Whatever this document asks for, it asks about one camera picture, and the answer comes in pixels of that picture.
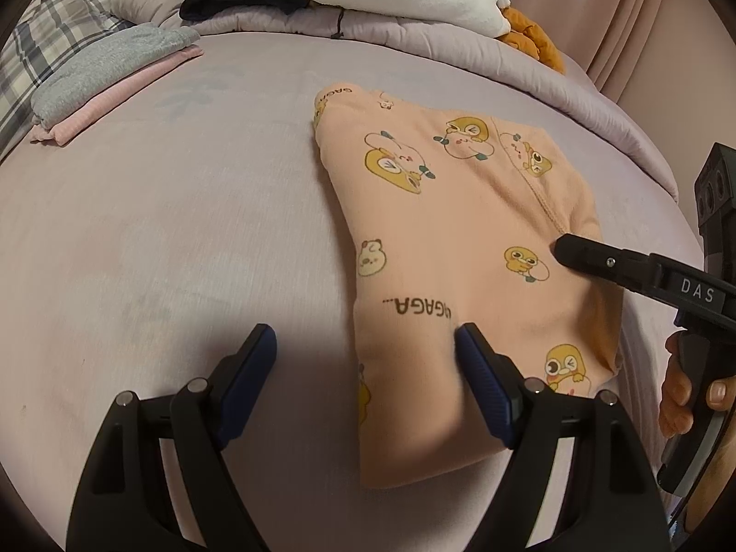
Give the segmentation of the person's right hand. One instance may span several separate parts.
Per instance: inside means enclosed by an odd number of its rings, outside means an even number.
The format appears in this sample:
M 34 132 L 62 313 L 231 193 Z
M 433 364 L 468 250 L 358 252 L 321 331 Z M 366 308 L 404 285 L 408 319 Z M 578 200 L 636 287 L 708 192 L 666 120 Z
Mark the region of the person's right hand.
M 673 333 L 667 338 L 665 348 L 670 354 L 664 383 L 661 385 L 659 427 L 665 439 L 686 434 L 694 423 L 689 401 L 692 394 L 691 380 L 681 369 L 679 345 L 685 332 Z M 707 389 L 707 404 L 710 409 L 721 413 L 729 411 L 735 401 L 735 378 L 715 380 Z

